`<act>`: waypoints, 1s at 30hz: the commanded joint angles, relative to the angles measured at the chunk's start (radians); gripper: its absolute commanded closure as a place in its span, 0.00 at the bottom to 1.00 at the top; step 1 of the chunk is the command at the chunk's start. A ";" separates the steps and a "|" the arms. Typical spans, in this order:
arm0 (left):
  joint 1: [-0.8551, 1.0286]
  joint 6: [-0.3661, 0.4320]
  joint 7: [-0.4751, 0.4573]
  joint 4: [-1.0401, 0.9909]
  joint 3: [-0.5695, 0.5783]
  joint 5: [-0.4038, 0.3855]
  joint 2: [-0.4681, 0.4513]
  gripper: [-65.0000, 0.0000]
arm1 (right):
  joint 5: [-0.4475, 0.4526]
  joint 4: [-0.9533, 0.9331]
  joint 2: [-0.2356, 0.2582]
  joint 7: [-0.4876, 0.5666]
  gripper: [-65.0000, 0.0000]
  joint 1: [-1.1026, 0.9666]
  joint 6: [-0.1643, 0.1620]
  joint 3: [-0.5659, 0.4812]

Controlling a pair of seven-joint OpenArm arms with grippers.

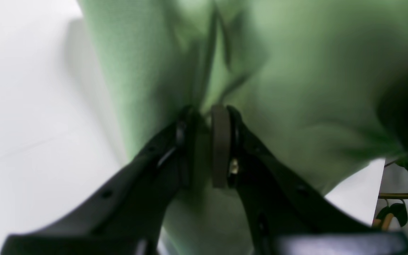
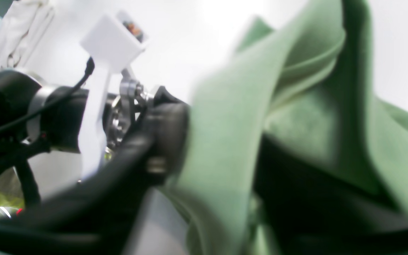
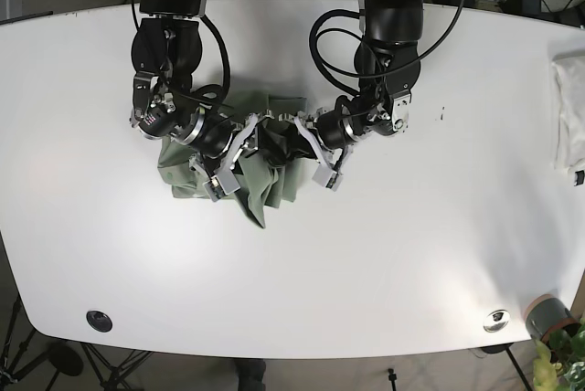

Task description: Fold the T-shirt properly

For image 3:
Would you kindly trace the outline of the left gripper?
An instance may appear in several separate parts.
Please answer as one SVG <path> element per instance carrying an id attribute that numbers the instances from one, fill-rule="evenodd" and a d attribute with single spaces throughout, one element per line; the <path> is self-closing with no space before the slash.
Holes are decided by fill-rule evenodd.
<path id="1" fill-rule="evenodd" d="M 288 160 L 312 159 L 318 166 L 312 177 L 321 187 L 336 191 L 343 181 L 342 166 L 354 152 L 354 144 L 371 133 L 392 137 L 409 126 L 411 91 L 388 94 L 372 93 L 363 98 L 339 96 L 331 109 L 320 110 L 320 140 L 317 132 L 307 126 L 302 112 L 283 114 L 290 127 L 286 138 Z M 333 152 L 342 150 L 336 161 Z"/>

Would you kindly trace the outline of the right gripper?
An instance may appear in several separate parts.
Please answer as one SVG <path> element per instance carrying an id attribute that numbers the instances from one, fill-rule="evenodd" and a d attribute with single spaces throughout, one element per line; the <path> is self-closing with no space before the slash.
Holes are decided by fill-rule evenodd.
<path id="1" fill-rule="evenodd" d="M 284 138 L 271 127 L 273 112 L 267 109 L 257 116 L 257 124 L 240 144 L 233 163 L 258 155 L 270 167 L 283 168 Z M 196 100 L 171 94 L 133 95 L 133 127 L 144 137 L 161 143 L 159 171 L 202 174 L 202 186 L 212 202 L 240 190 L 229 168 L 218 169 L 234 142 L 237 125 L 232 116 Z"/>

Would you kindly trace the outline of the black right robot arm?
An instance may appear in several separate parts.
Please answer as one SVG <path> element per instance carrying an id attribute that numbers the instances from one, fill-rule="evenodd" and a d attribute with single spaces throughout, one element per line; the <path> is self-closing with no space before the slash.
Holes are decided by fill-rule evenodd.
<path id="1" fill-rule="evenodd" d="M 261 122 L 274 114 L 265 110 L 250 114 L 243 122 L 234 121 L 234 110 L 224 102 L 231 80 L 228 51 L 205 14 L 206 2 L 131 3 L 136 34 L 131 50 L 135 74 L 130 124 L 147 139 L 168 137 L 190 148 L 190 168 L 205 176 L 205 192 L 218 201 L 239 191 L 235 164 L 258 150 Z M 218 45 L 222 80 L 195 90 L 192 75 L 203 57 L 201 26 Z"/>

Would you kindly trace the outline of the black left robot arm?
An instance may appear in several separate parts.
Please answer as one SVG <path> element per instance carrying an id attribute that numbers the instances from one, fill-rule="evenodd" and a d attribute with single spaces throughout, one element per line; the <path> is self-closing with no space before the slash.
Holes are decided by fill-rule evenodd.
<path id="1" fill-rule="evenodd" d="M 318 163 L 315 182 L 331 190 L 340 185 L 342 165 L 355 144 L 372 132 L 394 136 L 407 129 L 411 90 L 421 62 L 437 49 L 432 45 L 418 51 L 423 0 L 358 0 L 358 4 L 356 12 L 334 9 L 322 14 L 309 33 L 315 67 L 342 92 L 334 108 L 291 119 L 303 138 L 302 155 Z M 328 32 L 324 24 L 335 17 L 359 22 L 353 71 L 335 67 L 319 52 L 319 40 Z"/>

